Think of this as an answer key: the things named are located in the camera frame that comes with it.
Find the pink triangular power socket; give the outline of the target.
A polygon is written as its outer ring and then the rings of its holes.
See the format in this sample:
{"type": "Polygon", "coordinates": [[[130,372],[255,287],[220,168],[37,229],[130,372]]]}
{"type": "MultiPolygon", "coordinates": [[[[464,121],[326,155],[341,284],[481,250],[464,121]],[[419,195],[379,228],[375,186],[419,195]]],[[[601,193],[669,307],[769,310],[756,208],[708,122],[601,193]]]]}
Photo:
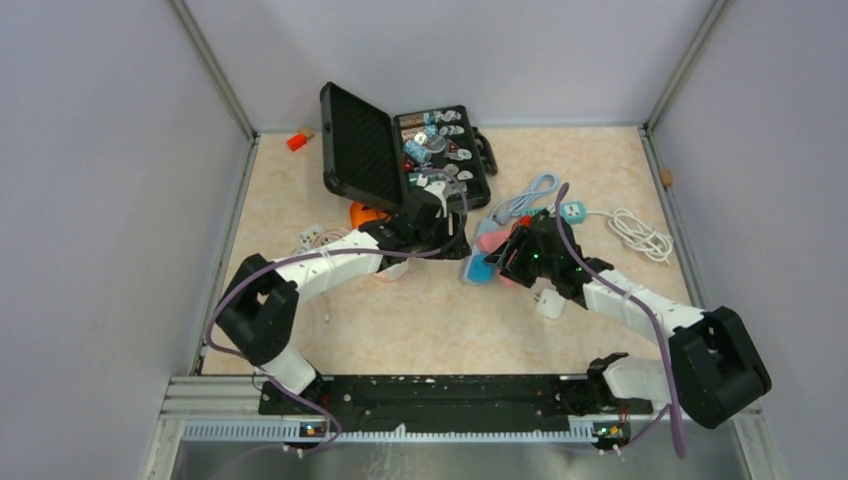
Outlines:
{"type": "Polygon", "coordinates": [[[483,254],[491,254],[501,247],[510,237],[509,230],[493,231],[481,234],[476,240],[476,246],[483,254]]]}

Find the light blue power strip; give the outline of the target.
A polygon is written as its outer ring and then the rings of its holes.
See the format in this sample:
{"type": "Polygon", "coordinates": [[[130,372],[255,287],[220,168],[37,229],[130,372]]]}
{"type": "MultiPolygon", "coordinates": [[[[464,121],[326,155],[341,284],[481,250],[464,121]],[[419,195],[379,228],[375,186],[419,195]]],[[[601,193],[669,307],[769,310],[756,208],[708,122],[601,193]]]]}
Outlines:
{"type": "Polygon", "coordinates": [[[480,221],[474,240],[471,244],[471,254],[466,259],[461,280],[470,285],[484,285],[492,282],[495,277],[495,269],[492,265],[484,262],[487,254],[481,250],[479,241],[485,234],[495,233],[499,225],[490,218],[480,221]]]}

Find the blue charger plug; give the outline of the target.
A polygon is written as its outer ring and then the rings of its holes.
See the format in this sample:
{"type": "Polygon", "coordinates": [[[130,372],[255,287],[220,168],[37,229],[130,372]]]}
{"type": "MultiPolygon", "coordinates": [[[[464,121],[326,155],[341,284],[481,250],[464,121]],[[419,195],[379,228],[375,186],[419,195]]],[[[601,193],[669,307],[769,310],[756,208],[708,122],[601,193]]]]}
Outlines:
{"type": "Polygon", "coordinates": [[[485,261],[486,257],[486,254],[475,254],[469,258],[463,274],[466,282],[483,285],[493,281],[496,270],[493,265],[485,261]]]}

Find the white charger plug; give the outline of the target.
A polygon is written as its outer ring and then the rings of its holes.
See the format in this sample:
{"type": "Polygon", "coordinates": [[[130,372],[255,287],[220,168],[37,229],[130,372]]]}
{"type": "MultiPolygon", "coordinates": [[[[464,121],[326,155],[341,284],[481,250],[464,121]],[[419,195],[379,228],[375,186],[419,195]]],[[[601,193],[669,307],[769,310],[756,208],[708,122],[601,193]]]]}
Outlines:
{"type": "Polygon", "coordinates": [[[543,288],[534,294],[535,312],[543,318],[558,320],[566,307],[566,299],[556,290],[543,288]]]}

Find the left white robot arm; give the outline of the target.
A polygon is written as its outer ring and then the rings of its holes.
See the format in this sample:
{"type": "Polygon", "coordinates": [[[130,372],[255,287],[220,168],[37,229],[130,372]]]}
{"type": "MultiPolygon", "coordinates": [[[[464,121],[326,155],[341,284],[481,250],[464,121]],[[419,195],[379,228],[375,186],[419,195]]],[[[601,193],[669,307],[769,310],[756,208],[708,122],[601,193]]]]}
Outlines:
{"type": "Polygon", "coordinates": [[[358,277],[393,281],[411,258],[467,256],[468,200],[458,181],[442,170],[417,186],[388,217],[362,224],[341,239],[306,253],[268,261],[245,259],[208,325],[232,342],[230,353],[276,382],[297,413],[319,404],[315,367],[291,344],[298,306],[358,277]]]}

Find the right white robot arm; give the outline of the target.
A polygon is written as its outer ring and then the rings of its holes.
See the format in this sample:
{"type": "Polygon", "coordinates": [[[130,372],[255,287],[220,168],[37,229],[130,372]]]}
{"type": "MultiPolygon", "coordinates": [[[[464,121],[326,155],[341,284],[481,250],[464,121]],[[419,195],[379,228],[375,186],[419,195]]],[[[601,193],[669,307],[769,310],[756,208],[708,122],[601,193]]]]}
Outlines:
{"type": "Polygon", "coordinates": [[[773,388],[736,311],[682,304],[628,279],[612,264],[585,256],[558,217],[541,212],[519,220],[486,261],[525,287],[545,279],[561,298],[657,345],[659,359],[614,356],[588,382],[587,400],[600,412],[612,412],[626,399],[649,400],[714,429],[773,388]]]}

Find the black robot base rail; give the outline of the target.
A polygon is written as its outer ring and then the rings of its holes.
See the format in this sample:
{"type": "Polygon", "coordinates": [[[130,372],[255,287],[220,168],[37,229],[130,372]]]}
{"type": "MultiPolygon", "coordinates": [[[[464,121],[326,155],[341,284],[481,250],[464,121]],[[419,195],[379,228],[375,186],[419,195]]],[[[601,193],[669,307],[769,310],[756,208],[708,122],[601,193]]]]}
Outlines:
{"type": "Polygon", "coordinates": [[[265,416],[326,410],[346,433],[564,432],[590,415],[651,414],[648,400],[614,398],[585,375],[321,376],[294,400],[266,382],[265,416]]]}

